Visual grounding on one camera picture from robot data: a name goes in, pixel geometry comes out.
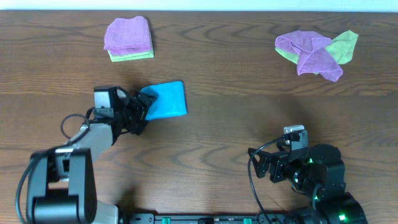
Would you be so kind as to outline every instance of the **folded purple cloth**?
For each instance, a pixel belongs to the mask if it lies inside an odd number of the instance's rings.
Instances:
[[[297,74],[317,73],[327,80],[336,82],[343,70],[335,59],[325,50],[332,43],[330,38],[314,31],[294,31],[280,35],[275,40],[275,46],[299,55]]]
[[[113,55],[152,50],[148,21],[142,16],[115,19],[106,29],[104,49]]]

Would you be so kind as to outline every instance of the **folded blue cloth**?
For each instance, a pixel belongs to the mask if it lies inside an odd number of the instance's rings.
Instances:
[[[141,92],[156,97],[148,110],[147,121],[182,116],[187,113],[184,84],[181,81],[147,86]]]

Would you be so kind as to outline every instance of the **table surface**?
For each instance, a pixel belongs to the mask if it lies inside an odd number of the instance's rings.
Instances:
[[[149,19],[155,57],[111,63],[107,26],[137,15]],[[184,81],[188,114],[150,122],[104,152],[94,165],[98,199],[127,211],[257,213],[248,147],[304,124],[310,145],[339,147],[347,191],[369,223],[398,222],[397,27],[398,14],[0,12],[0,223],[17,222],[15,192],[30,154],[65,142],[61,120],[93,106],[94,86],[174,80]],[[338,82],[297,76],[274,50],[275,38],[294,30],[359,34]],[[254,183],[267,209],[308,205],[288,182]]]

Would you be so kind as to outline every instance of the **green cloth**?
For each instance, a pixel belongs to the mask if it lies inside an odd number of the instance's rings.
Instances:
[[[108,51],[109,57],[111,57],[112,62],[122,62],[126,60],[137,60],[143,58],[153,58],[154,57],[154,49],[148,50],[146,52],[136,53],[136,54],[128,54],[128,55],[112,55],[111,52]]]
[[[332,40],[333,43],[329,46],[326,46],[325,49],[338,64],[342,65],[348,63],[353,58],[354,48],[357,39],[358,34],[355,34],[351,30],[347,30],[346,32],[334,38]],[[280,53],[281,56],[295,64],[297,64],[297,62],[299,61],[299,55],[297,54],[292,54],[278,47],[276,47],[275,50]]]

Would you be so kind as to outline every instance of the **silver metal part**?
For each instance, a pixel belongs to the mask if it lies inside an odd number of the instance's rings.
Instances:
[[[288,126],[288,127],[284,127],[284,134],[292,133],[294,131],[301,131],[301,130],[304,130],[304,129],[305,129],[304,125],[302,125],[302,124],[291,125],[291,126]],[[285,143],[288,146],[290,145],[290,141],[289,140],[287,140]]]
[[[76,139],[78,136],[83,134],[87,125],[83,125],[80,128],[79,133],[74,135],[71,140]],[[112,128],[108,124],[90,124],[90,130],[87,134],[78,142],[71,146],[62,147],[55,151],[55,153],[68,153],[73,150],[79,149],[90,149],[91,159],[94,162],[100,156],[100,154],[109,149],[113,143]]]
[[[115,205],[97,201],[97,212],[93,224],[118,224],[119,209]]]
[[[95,91],[94,102],[95,102],[95,108],[110,108],[111,100],[109,99],[109,92]]]

